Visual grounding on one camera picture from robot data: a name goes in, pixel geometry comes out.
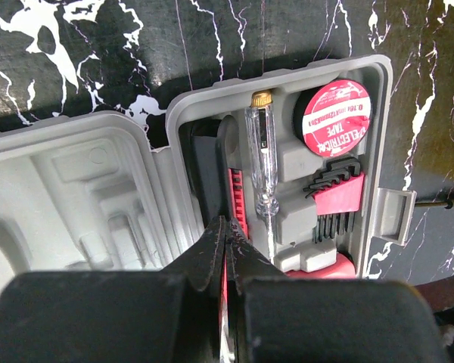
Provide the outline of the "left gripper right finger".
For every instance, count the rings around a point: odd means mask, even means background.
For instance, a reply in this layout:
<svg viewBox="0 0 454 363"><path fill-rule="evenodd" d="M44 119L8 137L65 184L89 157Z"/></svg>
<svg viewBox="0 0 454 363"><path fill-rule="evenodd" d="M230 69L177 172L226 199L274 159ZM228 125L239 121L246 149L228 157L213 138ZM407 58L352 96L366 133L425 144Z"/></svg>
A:
<svg viewBox="0 0 454 363"><path fill-rule="evenodd" d="M447 362L415 288L394 281L291 278L238 223L226 232L229 330L238 362Z"/></svg>

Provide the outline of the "grey plastic tool case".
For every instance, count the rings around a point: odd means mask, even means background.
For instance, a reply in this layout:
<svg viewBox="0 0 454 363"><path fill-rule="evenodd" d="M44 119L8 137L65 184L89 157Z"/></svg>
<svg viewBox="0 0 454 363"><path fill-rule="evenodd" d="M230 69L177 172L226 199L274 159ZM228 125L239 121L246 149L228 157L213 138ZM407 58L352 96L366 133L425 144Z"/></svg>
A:
<svg viewBox="0 0 454 363"><path fill-rule="evenodd" d="M365 173L361 209L351 235L334 247L353 258L356 275L368 274L373 237L402 244L415 193L379 185L393 68L373 54L319 60L299 70L276 70L253 79L229 79L175 98L166 112L169 144L154 151L143 128L117 112L45 119L0 132L0 294L28 271L159 270L202 235L199 199L188 181L180 128L224 117L238 124L235 165L250 168L244 108L254 92L273 92L278 142L276 266L321 271L332 248L311 242L314 202L301 191L325 165L288 129L295 98L337 77L360 81L374 107L373 125L356 153Z"/></svg>

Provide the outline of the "red utility knife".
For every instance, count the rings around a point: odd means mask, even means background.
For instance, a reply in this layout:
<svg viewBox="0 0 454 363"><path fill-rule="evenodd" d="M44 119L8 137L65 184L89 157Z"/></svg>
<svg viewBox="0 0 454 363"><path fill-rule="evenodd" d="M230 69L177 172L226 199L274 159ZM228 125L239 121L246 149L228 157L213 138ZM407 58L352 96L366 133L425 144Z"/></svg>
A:
<svg viewBox="0 0 454 363"><path fill-rule="evenodd" d="M243 192L243 176L238 161L238 123L231 116L214 121L213 155L201 157L205 148L195 148L202 186L198 189L202 205L212 220L201 236L203 247L212 247L209 288L219 300L217 313L221 362L249 362L242 280L247 276L241 270L250 252Z"/></svg>

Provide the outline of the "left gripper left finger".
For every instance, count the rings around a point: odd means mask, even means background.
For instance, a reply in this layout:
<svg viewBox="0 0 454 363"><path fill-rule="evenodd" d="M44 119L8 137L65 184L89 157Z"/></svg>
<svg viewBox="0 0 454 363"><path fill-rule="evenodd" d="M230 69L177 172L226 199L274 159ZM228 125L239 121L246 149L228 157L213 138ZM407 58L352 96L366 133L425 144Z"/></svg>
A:
<svg viewBox="0 0 454 363"><path fill-rule="evenodd" d="M0 362L217 362L225 219L159 271L40 271L0 294Z"/></svg>

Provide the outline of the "red hex key set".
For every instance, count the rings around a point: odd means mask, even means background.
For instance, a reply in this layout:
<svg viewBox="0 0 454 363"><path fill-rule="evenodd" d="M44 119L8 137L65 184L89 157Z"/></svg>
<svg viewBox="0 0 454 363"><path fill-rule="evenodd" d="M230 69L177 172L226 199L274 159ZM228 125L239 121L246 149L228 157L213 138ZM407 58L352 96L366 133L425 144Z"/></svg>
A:
<svg viewBox="0 0 454 363"><path fill-rule="evenodd" d="M314 243L353 231L364 179L360 161L355 157L344 157L327 162L326 168L303 189L306 197L311 197L316 205Z"/></svg>

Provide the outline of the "clear test pen screwdriver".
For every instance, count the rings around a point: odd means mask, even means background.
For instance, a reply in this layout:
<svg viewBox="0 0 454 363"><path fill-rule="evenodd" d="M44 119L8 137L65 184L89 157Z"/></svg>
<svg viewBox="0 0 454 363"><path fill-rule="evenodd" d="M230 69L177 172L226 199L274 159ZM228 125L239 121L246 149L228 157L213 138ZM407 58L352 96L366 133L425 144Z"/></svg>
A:
<svg viewBox="0 0 454 363"><path fill-rule="evenodd" d="M244 118L250 148L255 209L265 222L268 258L273 262L277 250L278 233L275 217L279 211L279 203L275 197L278 163L272 92L264 90L253 93L250 106L245 109Z"/></svg>

